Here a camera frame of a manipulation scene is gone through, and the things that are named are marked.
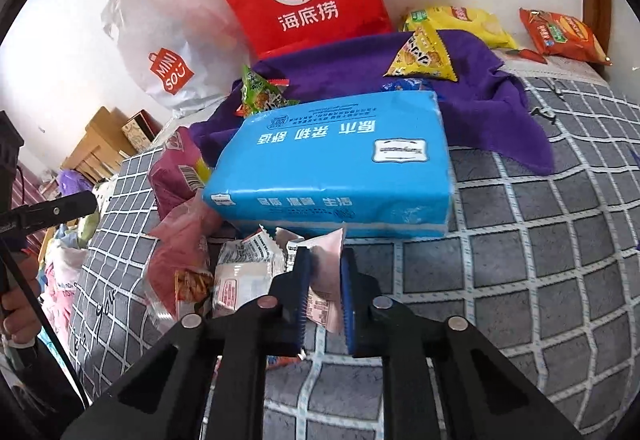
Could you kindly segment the person's left hand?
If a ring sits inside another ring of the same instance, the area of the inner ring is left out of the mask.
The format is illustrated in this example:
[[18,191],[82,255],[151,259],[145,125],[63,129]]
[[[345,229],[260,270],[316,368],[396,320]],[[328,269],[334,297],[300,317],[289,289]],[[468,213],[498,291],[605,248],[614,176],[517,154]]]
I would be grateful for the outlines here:
[[[37,281],[39,269],[37,258],[24,252],[16,252],[13,258],[20,267],[30,290],[35,297],[38,297],[40,285]],[[12,288],[9,293],[2,296],[1,303],[3,309],[9,312],[1,319],[3,335],[16,344],[29,344],[40,332],[41,324],[23,291],[19,287]]]

